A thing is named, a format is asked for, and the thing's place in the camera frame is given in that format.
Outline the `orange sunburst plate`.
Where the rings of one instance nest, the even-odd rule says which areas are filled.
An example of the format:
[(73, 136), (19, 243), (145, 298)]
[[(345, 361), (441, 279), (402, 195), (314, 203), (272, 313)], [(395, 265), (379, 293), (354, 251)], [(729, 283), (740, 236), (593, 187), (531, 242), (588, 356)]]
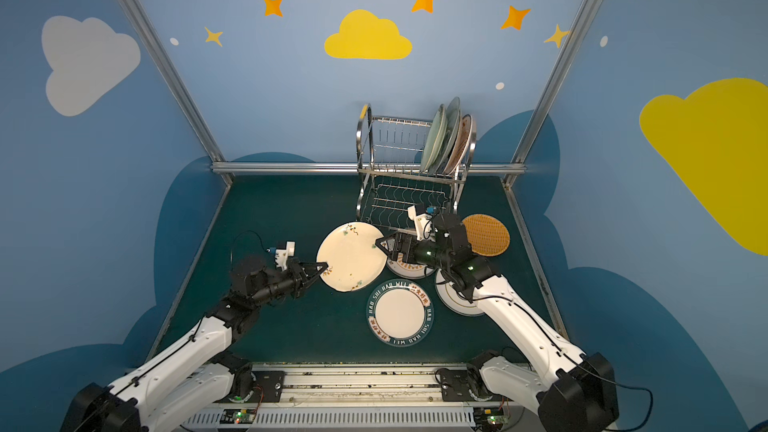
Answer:
[(460, 121), (456, 141), (443, 169), (444, 175), (453, 175), (462, 161), (469, 146), (470, 136), (474, 130), (474, 118), (467, 114)]
[(417, 239), (415, 235), (405, 234), (401, 232), (397, 232), (392, 235), (398, 235), (398, 238), (403, 239), (403, 244), (401, 245), (401, 248), (400, 248), (401, 254), (398, 260), (391, 261), (387, 259), (387, 262), (386, 262), (387, 267), (395, 275), (405, 279), (418, 280), (421, 278), (426, 278), (435, 272), (435, 269), (432, 267), (426, 266), (424, 264), (410, 263), (404, 260), (404, 255), (403, 255), (404, 250), (408, 250), (411, 253), (411, 257), (414, 257), (417, 247), (420, 245), (420, 241)]

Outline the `cream floral plate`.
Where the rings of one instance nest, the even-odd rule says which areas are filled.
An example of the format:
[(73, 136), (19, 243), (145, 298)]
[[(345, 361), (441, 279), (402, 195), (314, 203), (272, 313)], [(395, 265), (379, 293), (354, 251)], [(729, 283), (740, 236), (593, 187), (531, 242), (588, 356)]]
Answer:
[(316, 261), (328, 268), (321, 279), (338, 292), (365, 288), (384, 270), (387, 256), (376, 245), (383, 238), (375, 226), (348, 222), (330, 232), (319, 247)]

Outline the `pale green flower plate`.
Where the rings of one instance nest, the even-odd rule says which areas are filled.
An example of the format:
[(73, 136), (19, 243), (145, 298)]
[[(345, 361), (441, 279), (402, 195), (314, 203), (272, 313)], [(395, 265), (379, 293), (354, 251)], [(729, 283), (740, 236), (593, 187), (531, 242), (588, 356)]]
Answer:
[(420, 172), (426, 173), (437, 158), (439, 148), (444, 138), (447, 127), (447, 114), (443, 104), (441, 104), (431, 123), (425, 147), (422, 151)]

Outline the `large pale green plate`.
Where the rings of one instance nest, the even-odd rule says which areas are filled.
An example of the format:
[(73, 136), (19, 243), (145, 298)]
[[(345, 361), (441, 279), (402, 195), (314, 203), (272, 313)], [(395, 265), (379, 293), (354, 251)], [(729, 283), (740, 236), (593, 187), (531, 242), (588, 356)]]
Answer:
[(461, 123), (461, 101), (459, 97), (454, 97), (446, 110), (446, 133), (441, 146), (440, 155), (434, 163), (433, 170), (436, 174), (442, 175), (448, 160), (452, 154), (458, 131)]

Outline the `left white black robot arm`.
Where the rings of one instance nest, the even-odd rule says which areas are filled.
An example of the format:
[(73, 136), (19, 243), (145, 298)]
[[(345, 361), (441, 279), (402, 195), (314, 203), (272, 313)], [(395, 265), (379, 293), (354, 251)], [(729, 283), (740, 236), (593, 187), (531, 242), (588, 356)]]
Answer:
[(263, 306), (299, 298), (328, 268), (294, 257), (268, 266), (250, 256), (230, 269), (228, 293), (180, 339), (107, 386), (91, 383), (73, 398), (64, 431), (171, 431), (251, 378), (249, 362), (229, 353)]

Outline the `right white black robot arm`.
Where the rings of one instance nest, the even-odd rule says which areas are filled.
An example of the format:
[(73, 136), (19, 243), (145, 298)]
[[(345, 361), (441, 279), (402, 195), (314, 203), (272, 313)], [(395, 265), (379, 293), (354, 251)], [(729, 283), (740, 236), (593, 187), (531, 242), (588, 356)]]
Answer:
[(605, 431), (615, 424), (620, 411), (610, 362), (599, 353), (586, 355), (547, 324), (489, 258), (475, 250), (456, 214), (421, 219), (414, 233), (396, 232), (375, 244), (390, 259), (441, 273), (460, 298), (492, 319), (526, 357), (528, 369), (500, 355), (485, 358), (475, 367), (481, 390), (535, 413), (547, 431)]

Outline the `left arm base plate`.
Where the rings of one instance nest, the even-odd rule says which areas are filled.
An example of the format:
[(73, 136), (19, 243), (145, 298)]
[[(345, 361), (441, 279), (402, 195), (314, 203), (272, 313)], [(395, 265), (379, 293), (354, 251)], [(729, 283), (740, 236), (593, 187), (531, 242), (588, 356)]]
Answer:
[(235, 374), (225, 401), (231, 403), (278, 403), (281, 400), (285, 372), (251, 370)]

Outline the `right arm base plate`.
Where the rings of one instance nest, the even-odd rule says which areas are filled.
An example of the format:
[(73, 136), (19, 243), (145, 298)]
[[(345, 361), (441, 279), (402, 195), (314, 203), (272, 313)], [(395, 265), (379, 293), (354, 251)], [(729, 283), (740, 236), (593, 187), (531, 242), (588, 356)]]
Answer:
[(492, 393), (476, 368), (439, 368), (434, 377), (444, 402), (513, 402), (508, 397)]

